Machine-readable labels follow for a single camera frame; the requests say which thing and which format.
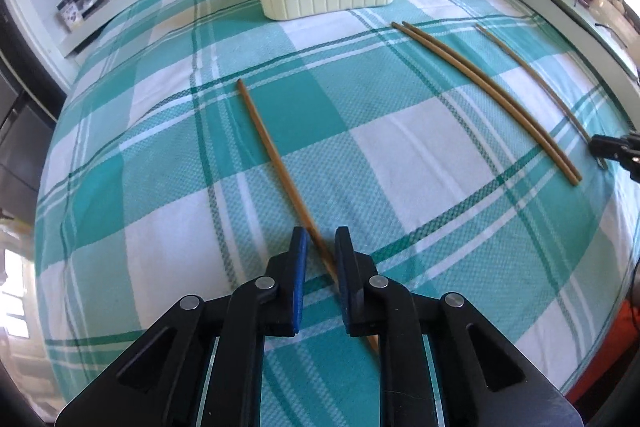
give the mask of brown stick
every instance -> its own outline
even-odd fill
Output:
[[[502,42],[498,37],[492,34],[489,30],[487,30],[486,28],[483,28],[479,24],[476,24],[476,28],[480,32],[482,32],[491,42],[496,44],[502,51],[504,51],[513,60],[515,60],[521,68],[523,68],[525,71],[527,71],[527,73],[529,73],[529,76],[533,78],[533,80],[535,80],[535,82],[542,89],[545,90],[545,92],[551,97],[551,99],[554,102],[556,102],[556,105],[560,108],[560,110],[564,113],[564,115],[569,119],[569,121],[574,124],[574,127],[578,130],[580,135],[582,135],[582,137],[584,138],[584,141],[589,143],[591,137],[589,136],[589,133],[587,133],[587,130],[582,126],[582,124],[580,123],[580,120],[575,118],[574,114],[571,112],[571,109],[569,109],[568,105],[564,103],[562,98],[560,98],[558,94],[553,90],[553,88],[545,82],[545,79],[542,78],[535,69],[529,66],[520,57],[520,55],[518,55],[515,51],[513,51],[510,47],[508,47],[507,44]],[[604,161],[604,159],[596,158],[596,160],[598,161],[598,165],[600,165],[600,167],[602,167],[604,170],[608,169],[607,163],[606,161]]]
[[[443,42],[430,36],[429,34],[415,28],[408,23],[401,26],[398,23],[392,23],[393,28],[400,30],[402,33],[410,36],[417,42],[420,42],[425,48],[432,51],[438,57],[446,60],[458,71],[464,74],[469,80],[486,92],[495,102],[508,112],[514,120],[516,120],[542,147],[543,150],[558,165],[558,168],[564,173],[565,177],[572,185],[577,185],[582,177],[577,171],[571,160],[566,157],[564,152],[558,147],[558,144],[551,138],[542,126],[504,89],[498,86],[486,73],[480,70],[476,65],[466,60],[458,52],[449,48]]]
[[[255,107],[254,101],[251,99],[251,96],[249,95],[249,92],[247,91],[246,86],[241,79],[238,80],[238,91],[240,91],[240,95],[244,100],[244,104],[249,111],[249,116],[254,122],[255,128],[260,135],[260,140],[262,141],[264,148],[267,149],[267,154],[269,155],[271,163],[273,163],[273,167],[276,170],[276,174],[278,176],[278,179],[280,180],[280,183],[282,184],[282,187],[284,188],[284,191],[287,193],[287,196],[289,197],[293,208],[295,208],[296,212],[298,213],[300,221],[302,221],[303,226],[307,229],[309,236],[311,236],[311,240],[314,242],[314,245],[316,245],[318,253],[320,254],[320,260],[322,261],[324,268],[327,270],[327,272],[329,272],[331,279],[333,279],[334,283],[337,285],[338,275],[335,268],[334,258],[329,250],[327,250],[327,247],[324,244],[324,240],[322,240],[322,236],[318,231],[318,227],[316,227],[314,218],[311,217],[311,213],[309,213],[305,202],[302,200],[302,197],[300,196],[300,193],[298,192],[293,179],[291,179],[289,171],[287,171],[282,158],[280,158],[278,149],[273,143],[273,140],[271,140],[271,136],[269,136],[269,132],[267,131],[262,118],[260,118],[260,114]],[[378,337],[367,337],[367,340],[369,341],[369,344],[371,345],[373,350],[377,353]]]

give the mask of triangular cutout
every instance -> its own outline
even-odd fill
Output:
[[[476,325],[467,328],[486,386],[494,393],[524,381],[524,373],[507,354]]]
[[[175,328],[163,328],[132,360],[116,375],[122,385],[141,393],[148,393],[158,385],[174,338]]]

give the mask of metal pin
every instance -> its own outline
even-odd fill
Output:
[[[459,293],[447,293],[444,301],[452,308],[460,308],[465,303],[465,298]]]
[[[369,279],[369,284],[372,285],[373,288],[386,288],[389,286],[389,279],[384,275],[374,275]]]
[[[180,299],[180,308],[183,310],[194,310],[200,305],[200,299],[195,295],[187,295]]]
[[[269,290],[276,285],[276,282],[272,277],[263,276],[255,280],[255,285],[260,288],[260,290]]]

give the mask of checkered tablecloth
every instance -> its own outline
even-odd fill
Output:
[[[407,20],[519,99],[572,187],[484,92],[389,27]],[[73,398],[180,297],[227,295],[299,223],[236,91],[243,78],[332,247],[413,291],[464,294],[561,389],[597,348],[638,257],[640,191],[474,25],[527,59],[588,132],[625,115],[518,0],[395,0],[290,22],[258,0],[141,0],[105,29],[65,104],[40,190],[38,304]],[[375,425],[378,369],[310,252],[303,327],[268,339],[264,425]]]

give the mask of red fabric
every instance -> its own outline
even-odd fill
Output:
[[[566,394],[566,399],[575,404],[575,402],[604,375],[609,367],[611,367],[622,354],[632,346],[638,338],[638,331],[632,322],[631,305],[628,301],[624,301],[620,312],[613,322],[609,333],[607,333],[600,349],[593,357],[585,372],[582,374],[574,387]],[[640,313],[636,310],[636,318],[640,323]]]

